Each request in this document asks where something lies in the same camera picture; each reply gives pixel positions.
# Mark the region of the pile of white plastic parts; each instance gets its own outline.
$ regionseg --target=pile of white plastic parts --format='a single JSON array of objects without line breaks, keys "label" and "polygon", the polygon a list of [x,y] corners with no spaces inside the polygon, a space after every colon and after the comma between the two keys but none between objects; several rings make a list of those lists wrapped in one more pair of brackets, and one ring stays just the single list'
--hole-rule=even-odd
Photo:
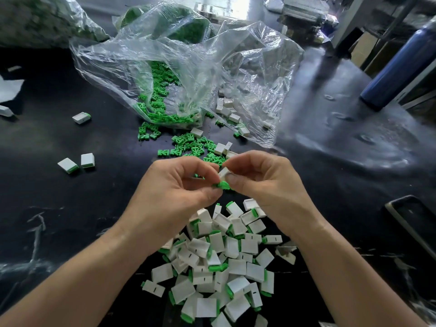
[{"label": "pile of white plastic parts", "polygon": [[[176,277],[168,295],[191,324],[196,318],[210,318],[213,327],[230,327],[229,321],[236,322],[249,308],[261,310],[261,295],[274,294],[274,273],[267,270],[274,259],[269,246],[280,244],[282,236],[260,234],[266,229],[266,215],[254,199],[244,201],[245,213],[235,202],[225,208],[228,217],[219,203],[212,217],[206,209],[197,211],[186,226],[189,237],[182,232],[161,247],[167,263],[152,269],[151,281],[142,283],[143,290],[162,297],[165,288],[159,283]],[[259,245],[265,247],[260,252]],[[295,263],[292,254],[291,259],[276,254]],[[255,327],[267,324],[258,314]]]}]

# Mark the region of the hand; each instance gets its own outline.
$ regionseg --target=hand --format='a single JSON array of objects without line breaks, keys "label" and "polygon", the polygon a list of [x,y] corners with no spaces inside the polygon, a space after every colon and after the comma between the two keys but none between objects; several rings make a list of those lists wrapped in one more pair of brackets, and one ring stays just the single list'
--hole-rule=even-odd
[{"label": "hand", "polygon": [[199,209],[213,204],[222,190],[219,166],[193,156],[155,161],[147,170],[116,223],[123,232],[146,241],[148,255],[177,235]]},{"label": "hand", "polygon": [[252,150],[226,160],[222,166],[233,172],[226,176],[231,188],[254,198],[294,241],[300,231],[325,221],[285,157]]}]

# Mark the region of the black phone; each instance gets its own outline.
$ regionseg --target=black phone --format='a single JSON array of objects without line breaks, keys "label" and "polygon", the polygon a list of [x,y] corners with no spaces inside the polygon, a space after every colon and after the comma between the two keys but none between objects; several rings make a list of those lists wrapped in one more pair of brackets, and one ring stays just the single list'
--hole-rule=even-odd
[{"label": "black phone", "polygon": [[384,207],[436,260],[436,214],[413,195],[390,201]]}]

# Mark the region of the table surface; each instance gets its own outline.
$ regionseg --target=table surface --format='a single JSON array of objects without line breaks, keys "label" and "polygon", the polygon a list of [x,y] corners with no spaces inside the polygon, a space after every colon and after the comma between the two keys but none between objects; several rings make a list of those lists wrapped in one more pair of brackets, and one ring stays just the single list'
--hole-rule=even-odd
[{"label": "table surface", "polygon": [[[17,117],[0,119],[0,312],[113,225],[157,150],[170,148],[173,136],[167,130],[155,142],[138,142],[139,117],[81,78],[67,50],[3,54],[1,69],[23,69],[2,70],[2,76],[26,80],[17,98],[5,103]],[[433,208],[435,133],[398,105],[378,113],[366,107],[358,96],[369,81],[351,61],[324,48],[306,48],[284,102],[276,151],[291,160],[326,219],[402,298],[416,301],[419,294],[431,300],[435,262],[381,208],[407,194]],[[92,120],[78,126],[71,117],[81,111]],[[234,139],[230,129],[208,118],[203,130],[215,142],[234,142],[238,153],[259,148]],[[67,175],[56,165],[90,152],[93,171]],[[243,199],[225,193],[219,202]],[[37,214],[45,229],[41,219],[29,221]],[[276,229],[272,223],[268,227]],[[414,269],[399,269],[395,257]],[[161,263],[161,255],[153,255],[140,266],[102,326],[129,317],[137,318],[130,319],[133,326],[179,324],[180,308],[172,307],[167,296],[147,296],[139,286]],[[269,269],[276,272],[276,294],[263,299],[261,314],[271,326],[284,318],[304,326],[333,321],[299,252],[294,266],[277,258]],[[250,326],[254,319],[249,313],[241,322]]]}]

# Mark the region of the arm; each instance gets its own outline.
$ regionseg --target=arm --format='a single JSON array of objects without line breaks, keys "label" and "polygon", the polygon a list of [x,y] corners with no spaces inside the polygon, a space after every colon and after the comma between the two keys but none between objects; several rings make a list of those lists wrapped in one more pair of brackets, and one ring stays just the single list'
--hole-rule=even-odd
[{"label": "arm", "polygon": [[288,159],[250,151],[223,166],[235,173],[229,185],[297,243],[338,326],[427,326],[319,213]]},{"label": "arm", "polygon": [[0,327],[97,326],[145,258],[222,195],[211,187],[217,170],[196,157],[153,163],[117,223],[4,313]]}]

